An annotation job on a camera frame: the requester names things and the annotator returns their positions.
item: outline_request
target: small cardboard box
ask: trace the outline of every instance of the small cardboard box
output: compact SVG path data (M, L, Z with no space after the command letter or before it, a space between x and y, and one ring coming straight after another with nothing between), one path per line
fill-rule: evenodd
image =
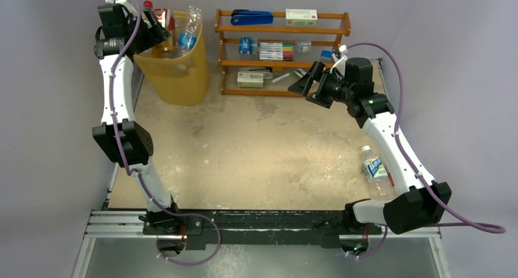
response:
M317 22L316 10L286 9L287 26L316 26Z

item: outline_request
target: gray wall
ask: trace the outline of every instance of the gray wall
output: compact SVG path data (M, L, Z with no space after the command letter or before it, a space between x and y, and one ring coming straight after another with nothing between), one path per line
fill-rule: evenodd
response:
M450 184L455 210L508 229L443 229L453 277L518 276L517 12L516 0L418 0L391 47L406 83L403 130L417 155ZM388 60L384 69L397 98Z
M103 0L0 0L0 276L70 277L113 167L93 54Z
M196 5L203 12L206 48L209 59L216 59L219 35L214 32L214 16L216 9L250 9L284 11L286 8L316 9L319 12L349 12L351 18L351 35L343 42L354 43L371 41L385 46L391 45L399 29L405 22L415 0L151 0L155 7L170 7L185 11L189 5ZM257 36L256 33L239 33L240 36ZM380 57L372 49L355 49L354 54Z

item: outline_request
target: blue lid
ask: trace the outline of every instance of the blue lid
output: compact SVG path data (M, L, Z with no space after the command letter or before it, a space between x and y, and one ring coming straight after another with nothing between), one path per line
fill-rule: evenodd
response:
M333 58L333 53L331 53L331 51L324 50L320 53L320 57Z

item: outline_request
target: bottle label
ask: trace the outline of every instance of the bottle label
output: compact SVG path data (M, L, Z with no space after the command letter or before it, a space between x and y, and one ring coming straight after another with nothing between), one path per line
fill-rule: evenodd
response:
M381 163L380 158L369 159L363 162L362 165L363 172L367 177L367 181L372 182L375 181L377 177L387 176L387 170L385 166Z
M178 44L185 48L192 49L192 47L194 47L194 44L196 44L196 40L197 40L197 38L194 37L193 35L189 35L189 34L186 34L183 32L180 35L180 40L178 41Z

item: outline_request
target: clear plastic bottle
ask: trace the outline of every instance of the clear plastic bottle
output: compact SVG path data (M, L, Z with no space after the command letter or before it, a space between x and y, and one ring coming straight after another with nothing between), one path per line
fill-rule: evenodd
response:
M366 145L362 148L362 170L367 177L373 200L390 200L395 197L394 187L381 159Z
M185 31L181 33L180 40L178 41L182 56L187 54L196 44L200 28L202 27L202 11L198 7L189 6L187 19Z

